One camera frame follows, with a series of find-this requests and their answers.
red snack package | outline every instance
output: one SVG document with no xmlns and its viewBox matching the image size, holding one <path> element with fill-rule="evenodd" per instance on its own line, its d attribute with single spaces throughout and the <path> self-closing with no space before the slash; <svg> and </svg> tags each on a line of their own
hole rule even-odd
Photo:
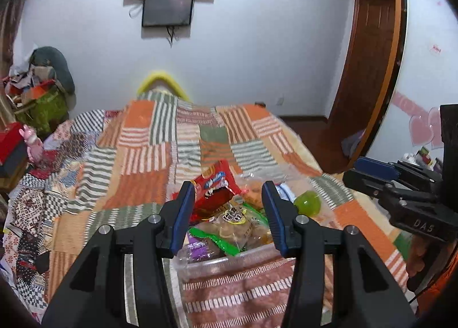
<svg viewBox="0 0 458 328">
<path fill-rule="evenodd" d="M 223 204 L 242 191 L 237 186 L 227 160 L 219 160 L 201 176 L 191 181 L 196 188 L 196 202 L 189 223 L 198 223 L 210 218 Z"/>
</svg>

red box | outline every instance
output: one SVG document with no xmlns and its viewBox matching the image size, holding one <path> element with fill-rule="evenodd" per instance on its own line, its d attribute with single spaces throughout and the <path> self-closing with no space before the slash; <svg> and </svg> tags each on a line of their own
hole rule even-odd
<svg viewBox="0 0 458 328">
<path fill-rule="evenodd" d="M 17 145 L 24 141 L 24 138 L 19 134 L 19 129 L 21 128 L 21 123 L 11 123 L 5 130 L 0 132 L 0 165 L 4 165 L 6 159 Z"/>
</svg>

pile of clothes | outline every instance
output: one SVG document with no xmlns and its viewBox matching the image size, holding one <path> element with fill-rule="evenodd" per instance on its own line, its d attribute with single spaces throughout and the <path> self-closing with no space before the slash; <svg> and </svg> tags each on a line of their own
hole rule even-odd
<svg viewBox="0 0 458 328">
<path fill-rule="evenodd" d="M 3 79 L 16 120 L 46 137 L 68 118 L 66 96 L 75 85 L 62 53 L 50 46 L 36 49 L 27 71 Z"/>
</svg>

pink heart decoration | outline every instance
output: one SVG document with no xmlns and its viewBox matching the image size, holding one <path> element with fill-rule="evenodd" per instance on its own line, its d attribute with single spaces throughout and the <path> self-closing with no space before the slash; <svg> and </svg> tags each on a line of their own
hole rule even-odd
<svg viewBox="0 0 458 328">
<path fill-rule="evenodd" d="M 442 130 L 441 130 L 441 113 L 438 108 L 431 108 L 428 114 L 428 125 L 432 129 L 433 138 L 431 140 L 431 149 L 442 148 Z"/>
<path fill-rule="evenodd" d="M 408 123 L 413 146 L 427 145 L 432 141 L 434 134 L 426 116 L 412 116 Z"/>
</svg>

patchwork quilt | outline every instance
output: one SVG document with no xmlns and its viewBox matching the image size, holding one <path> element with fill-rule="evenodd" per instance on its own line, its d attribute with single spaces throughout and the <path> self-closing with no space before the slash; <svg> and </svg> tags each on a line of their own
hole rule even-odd
<svg viewBox="0 0 458 328">
<path fill-rule="evenodd" d="M 122 111 L 95 110 L 61 124 L 45 143 L 40 165 L 11 195 L 0 265 L 23 303 L 41 321 L 88 239 L 102 224 L 137 225 L 158 213 L 185 180 L 220 159 L 234 174 L 290 164 L 333 210 L 329 226 L 357 225 L 405 288 L 407 240 L 365 195 L 322 173 L 298 136 L 256 105 L 201 107 L 148 92 Z M 125 272 L 130 273 L 126 262 Z M 169 294 L 182 327 L 277 327 L 285 312 L 293 259 L 180 281 L 164 261 Z M 326 260 L 324 306 L 333 293 Z M 133 306 L 128 321 L 135 324 Z"/>
</svg>

